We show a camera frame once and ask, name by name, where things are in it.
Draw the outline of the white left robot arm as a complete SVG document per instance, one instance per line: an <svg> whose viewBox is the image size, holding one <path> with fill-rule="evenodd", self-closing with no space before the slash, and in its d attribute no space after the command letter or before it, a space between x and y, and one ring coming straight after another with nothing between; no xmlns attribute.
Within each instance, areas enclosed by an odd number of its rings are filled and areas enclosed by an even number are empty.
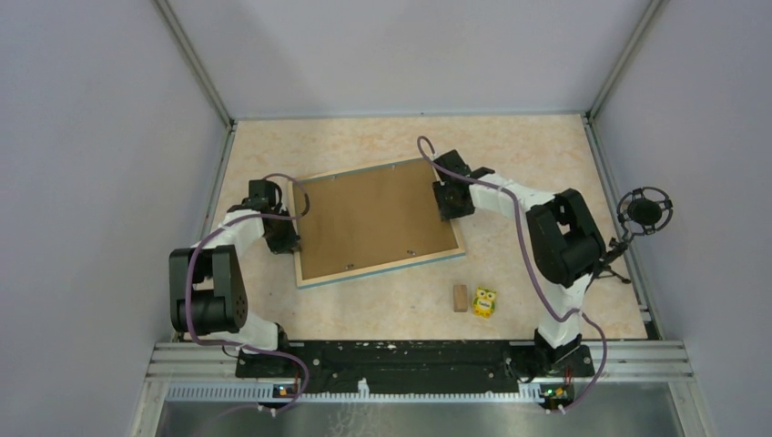
<svg viewBox="0 0 772 437"><path fill-rule="evenodd" d="M168 258L170 319L173 328L200 346L234 347L257 355L270 376L290 368L291 351L281 345L283 330L249 309L239 260L263 240L273 254L300 248L295 216L269 174L248 183L248 195L230 207L223 221L201 241L173 250Z"/></svg>

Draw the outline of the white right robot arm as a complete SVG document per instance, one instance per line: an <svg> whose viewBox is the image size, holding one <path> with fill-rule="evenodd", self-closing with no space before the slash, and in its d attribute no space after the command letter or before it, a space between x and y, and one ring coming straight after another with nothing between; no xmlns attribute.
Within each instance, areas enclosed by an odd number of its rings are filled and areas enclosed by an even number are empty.
<svg viewBox="0 0 772 437"><path fill-rule="evenodd" d="M523 262L545 314L534 334L533 361L557 375L581 344L584 295L605 253L601 232L583 195L528 188L490 168L471 170L452 150L431 162L432 186L443 220L478 209L514 219Z"/></svg>

